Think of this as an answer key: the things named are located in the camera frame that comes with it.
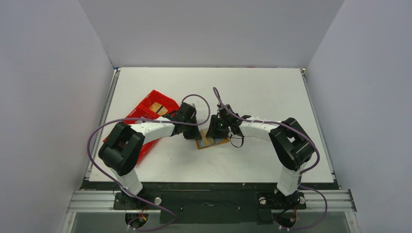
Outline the yellow leather card holder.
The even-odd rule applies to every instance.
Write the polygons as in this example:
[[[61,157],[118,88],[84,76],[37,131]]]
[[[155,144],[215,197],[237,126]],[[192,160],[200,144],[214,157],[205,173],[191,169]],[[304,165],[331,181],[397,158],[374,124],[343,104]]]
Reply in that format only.
[[[195,140],[198,150],[202,150],[202,149],[210,148],[210,147],[213,147],[213,146],[229,143],[229,138],[225,138],[225,139],[207,138],[206,137],[207,131],[208,131],[208,129],[200,130],[201,138]]]

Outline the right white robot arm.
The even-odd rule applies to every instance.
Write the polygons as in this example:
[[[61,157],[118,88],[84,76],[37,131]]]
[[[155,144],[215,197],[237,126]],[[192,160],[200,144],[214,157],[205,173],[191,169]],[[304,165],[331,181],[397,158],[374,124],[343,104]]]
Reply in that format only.
[[[260,120],[250,115],[239,116],[233,113],[229,104],[218,105],[217,114],[212,115],[207,138],[225,139],[238,136],[243,140],[253,137],[271,142],[282,164],[282,170],[274,201],[280,207],[287,207],[293,202],[301,181],[301,172],[315,153],[309,143],[309,136],[296,119],[290,117],[284,121]]]

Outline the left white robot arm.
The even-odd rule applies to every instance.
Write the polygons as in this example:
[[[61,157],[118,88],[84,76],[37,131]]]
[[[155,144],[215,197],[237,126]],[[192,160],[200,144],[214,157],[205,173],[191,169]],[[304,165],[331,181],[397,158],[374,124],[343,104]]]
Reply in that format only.
[[[144,205],[143,185],[135,166],[144,145],[196,129],[194,104],[182,103],[173,113],[139,124],[117,123],[98,152],[99,158],[115,174],[126,196],[126,203],[134,209]]]

